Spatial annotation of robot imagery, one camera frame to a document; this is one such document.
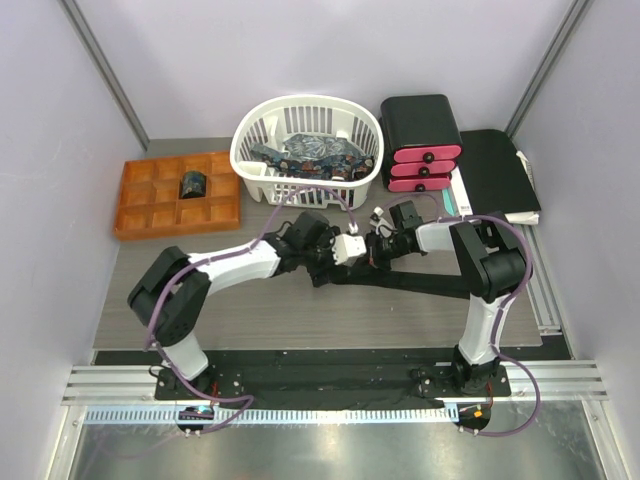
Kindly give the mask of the black tie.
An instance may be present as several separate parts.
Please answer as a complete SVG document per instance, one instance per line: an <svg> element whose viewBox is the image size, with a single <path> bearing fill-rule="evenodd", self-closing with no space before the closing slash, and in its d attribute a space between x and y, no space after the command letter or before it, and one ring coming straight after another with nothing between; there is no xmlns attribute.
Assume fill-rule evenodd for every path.
<svg viewBox="0 0 640 480"><path fill-rule="evenodd" d="M467 284L461 276L385 271L370 265L336 266L332 285L371 286L393 290L469 299Z"/></svg>

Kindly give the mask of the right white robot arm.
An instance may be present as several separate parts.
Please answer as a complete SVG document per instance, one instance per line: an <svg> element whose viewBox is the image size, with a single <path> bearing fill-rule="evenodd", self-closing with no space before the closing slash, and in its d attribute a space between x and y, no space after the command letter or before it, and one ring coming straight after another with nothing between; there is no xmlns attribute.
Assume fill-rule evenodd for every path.
<svg viewBox="0 0 640 480"><path fill-rule="evenodd" d="M465 329L454 347L450 379L461 394L481 392L500 367L500 340L515 297L532 274L530 252L506 218L479 217L425 222L406 201L374 209L366 236L369 250L365 279L369 285L452 298L467 298ZM410 254L448 251L459 274L395 272L391 262Z"/></svg>

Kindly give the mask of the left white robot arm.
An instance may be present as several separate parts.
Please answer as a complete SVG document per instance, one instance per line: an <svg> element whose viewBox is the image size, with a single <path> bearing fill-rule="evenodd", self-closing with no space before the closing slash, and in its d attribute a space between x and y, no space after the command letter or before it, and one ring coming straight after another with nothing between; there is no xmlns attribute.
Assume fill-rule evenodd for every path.
<svg viewBox="0 0 640 480"><path fill-rule="evenodd" d="M268 279L304 265L334 263L331 248L340 228L321 214L302 212L285 228L244 245L205 254L164 249L129 293L127 304L151 329L167 361L179 371L178 386L190 398L213 385L210 361L194 329L206 299L251 280Z"/></svg>

